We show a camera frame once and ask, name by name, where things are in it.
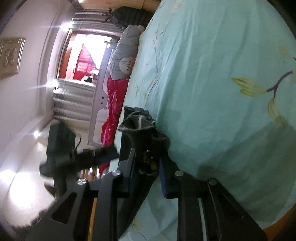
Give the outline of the window with red curtain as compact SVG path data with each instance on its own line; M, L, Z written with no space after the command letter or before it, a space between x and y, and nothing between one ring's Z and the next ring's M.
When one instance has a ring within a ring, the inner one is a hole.
M105 49L112 35L70 30L63 46L57 77L66 80L96 80Z

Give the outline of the framed wall picture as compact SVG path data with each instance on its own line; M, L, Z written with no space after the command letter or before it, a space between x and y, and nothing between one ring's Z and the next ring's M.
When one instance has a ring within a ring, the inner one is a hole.
M1 80L19 74L25 41L20 37L1 38Z

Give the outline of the wooden wardrobe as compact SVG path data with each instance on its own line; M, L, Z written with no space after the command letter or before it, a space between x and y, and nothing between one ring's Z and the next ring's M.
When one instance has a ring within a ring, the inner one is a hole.
M117 9L127 6L134 9L145 9L154 13L161 1L158 0L78 0L78 3L86 10Z

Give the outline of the white radiator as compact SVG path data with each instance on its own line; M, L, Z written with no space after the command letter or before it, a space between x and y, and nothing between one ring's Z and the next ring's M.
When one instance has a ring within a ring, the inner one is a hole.
M55 79L54 118L63 121L89 122L95 85L78 80Z

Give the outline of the red blanket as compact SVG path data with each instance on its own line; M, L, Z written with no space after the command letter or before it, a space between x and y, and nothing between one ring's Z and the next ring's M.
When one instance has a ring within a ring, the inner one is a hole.
M114 144L128 82L128 78L113 80L109 77L107 79L108 118L102 125L100 136L103 147Z

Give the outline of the grey quilted pillow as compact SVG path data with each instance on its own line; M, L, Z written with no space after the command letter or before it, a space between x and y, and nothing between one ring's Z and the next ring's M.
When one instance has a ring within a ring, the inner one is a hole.
M111 55L110 75L113 80L130 77L138 53L139 38L144 31L142 25L129 25L123 31Z

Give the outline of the light blue floral bedsheet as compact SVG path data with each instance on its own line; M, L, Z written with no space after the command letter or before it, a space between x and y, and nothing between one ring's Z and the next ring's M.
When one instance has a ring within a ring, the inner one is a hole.
M124 104L149 111L170 158L218 179L261 228L295 204L295 38L267 1L162 1Z

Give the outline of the black pants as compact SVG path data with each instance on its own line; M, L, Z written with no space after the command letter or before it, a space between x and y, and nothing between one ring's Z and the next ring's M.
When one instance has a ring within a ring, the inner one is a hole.
M120 157L135 151L132 175L132 193L117 202L117 236L127 231L157 177L161 180L163 196L173 197L175 191L168 187L172 174L165 177L163 165L168 160L170 139L159 131L156 121L143 108L124 107L124 118L118 126L121 132Z

